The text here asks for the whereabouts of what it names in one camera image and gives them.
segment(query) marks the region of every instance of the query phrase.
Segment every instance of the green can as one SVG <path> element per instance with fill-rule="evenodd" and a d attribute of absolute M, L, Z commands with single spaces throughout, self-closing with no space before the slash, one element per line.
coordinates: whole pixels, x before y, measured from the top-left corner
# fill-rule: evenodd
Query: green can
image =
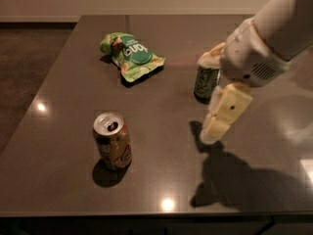
<path fill-rule="evenodd" d="M 212 92 L 219 84 L 221 69 L 210 69 L 199 66 L 194 94 L 198 101 L 208 104 Z"/>

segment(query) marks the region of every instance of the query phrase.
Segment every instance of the green snack bag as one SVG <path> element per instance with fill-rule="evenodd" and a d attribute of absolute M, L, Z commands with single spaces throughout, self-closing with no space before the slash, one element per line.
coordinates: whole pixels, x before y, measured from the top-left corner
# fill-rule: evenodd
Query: green snack bag
<path fill-rule="evenodd" d="M 112 61 L 120 67 L 127 82 L 134 82 L 144 74 L 163 67 L 165 63 L 164 58 L 157 57 L 131 34 L 107 34 L 100 44 L 100 50 L 112 56 Z"/>

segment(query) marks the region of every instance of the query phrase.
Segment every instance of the brown can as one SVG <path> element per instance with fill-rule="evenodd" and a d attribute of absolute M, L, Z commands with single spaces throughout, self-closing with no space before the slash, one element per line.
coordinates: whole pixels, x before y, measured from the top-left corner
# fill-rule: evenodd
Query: brown can
<path fill-rule="evenodd" d="M 104 113 L 94 122 L 98 150 L 108 169 L 127 167 L 132 160 L 127 125 L 117 113 Z"/>

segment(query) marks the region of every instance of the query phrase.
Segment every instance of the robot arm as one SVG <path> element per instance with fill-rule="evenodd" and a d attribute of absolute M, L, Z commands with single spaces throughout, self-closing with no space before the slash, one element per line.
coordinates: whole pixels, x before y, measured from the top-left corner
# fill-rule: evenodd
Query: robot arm
<path fill-rule="evenodd" d="M 202 126 L 203 143 L 219 140 L 246 110 L 252 100 L 250 86 L 260 87 L 272 81 L 313 44 L 312 8 L 313 0 L 270 0 L 227 38 L 221 52 L 221 68 L 226 77 L 236 82 L 213 91 Z"/>

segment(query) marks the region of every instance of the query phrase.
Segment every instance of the chip bag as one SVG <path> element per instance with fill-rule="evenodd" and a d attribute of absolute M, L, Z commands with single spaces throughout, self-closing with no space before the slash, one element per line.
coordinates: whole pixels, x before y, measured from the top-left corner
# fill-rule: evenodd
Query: chip bag
<path fill-rule="evenodd" d="M 157 57 L 131 34 L 107 34 L 100 44 L 100 50 L 111 55 L 127 82 L 134 82 L 144 74 L 163 67 L 165 63 L 164 58 Z"/>

